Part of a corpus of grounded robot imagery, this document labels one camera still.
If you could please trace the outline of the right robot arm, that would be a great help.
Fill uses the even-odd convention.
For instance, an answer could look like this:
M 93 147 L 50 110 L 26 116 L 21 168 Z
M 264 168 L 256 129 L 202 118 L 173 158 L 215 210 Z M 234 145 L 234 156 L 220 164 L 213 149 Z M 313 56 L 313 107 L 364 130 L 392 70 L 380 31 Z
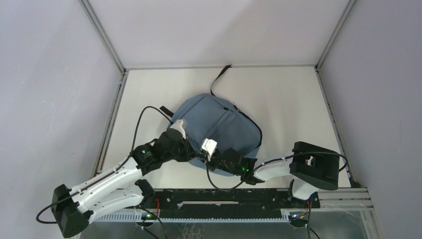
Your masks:
M 282 157 L 258 164 L 256 158 L 245 157 L 233 148 L 218 153 L 217 142 L 206 138 L 200 158 L 207 171 L 222 170 L 249 185 L 292 175 L 287 196 L 293 207 L 301 207 L 318 190 L 337 190 L 339 173 L 344 169 L 339 166 L 343 155 L 303 141 L 295 142 L 292 151 Z

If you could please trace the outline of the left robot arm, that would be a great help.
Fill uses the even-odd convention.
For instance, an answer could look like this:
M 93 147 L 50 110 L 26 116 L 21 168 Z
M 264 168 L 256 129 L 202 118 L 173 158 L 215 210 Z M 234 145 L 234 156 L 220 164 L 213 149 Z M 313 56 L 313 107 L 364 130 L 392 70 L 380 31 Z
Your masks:
M 105 173 L 71 188 L 56 187 L 51 212 L 62 236 L 76 236 L 95 219 L 125 207 L 151 207 L 156 195 L 143 176 L 170 160 L 189 160 L 186 126 L 178 119 L 154 143 L 138 146 Z

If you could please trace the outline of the blue student backpack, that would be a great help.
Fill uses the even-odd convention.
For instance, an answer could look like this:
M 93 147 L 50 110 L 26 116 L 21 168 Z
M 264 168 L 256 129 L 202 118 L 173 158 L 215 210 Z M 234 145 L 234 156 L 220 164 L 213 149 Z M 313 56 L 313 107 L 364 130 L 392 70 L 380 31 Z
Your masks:
M 213 92 L 189 98 L 175 112 L 164 106 L 160 110 L 170 116 L 172 122 L 179 119 L 187 122 L 185 131 L 195 153 L 189 163 L 194 166 L 206 168 L 199 157 L 205 138 L 215 140 L 221 153 L 233 148 L 249 158 L 256 158 L 262 144 L 260 127 L 232 102 Z

